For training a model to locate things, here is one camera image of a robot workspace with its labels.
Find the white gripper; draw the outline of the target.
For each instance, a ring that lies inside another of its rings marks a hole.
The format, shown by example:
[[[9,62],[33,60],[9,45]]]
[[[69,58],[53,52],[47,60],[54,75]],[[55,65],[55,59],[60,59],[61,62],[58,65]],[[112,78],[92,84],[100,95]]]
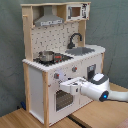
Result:
[[[60,83],[60,89],[64,92],[70,93],[71,95],[77,95],[80,93],[80,87],[86,82],[86,79],[76,77],[71,80]]]

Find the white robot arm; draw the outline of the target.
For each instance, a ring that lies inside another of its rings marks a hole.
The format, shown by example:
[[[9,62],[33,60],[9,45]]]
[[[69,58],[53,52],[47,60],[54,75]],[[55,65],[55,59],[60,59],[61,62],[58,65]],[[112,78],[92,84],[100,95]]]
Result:
[[[128,91],[112,91],[110,89],[108,76],[101,73],[95,74],[90,80],[77,77],[62,82],[60,89],[71,95],[81,94],[100,102],[106,100],[128,102]]]

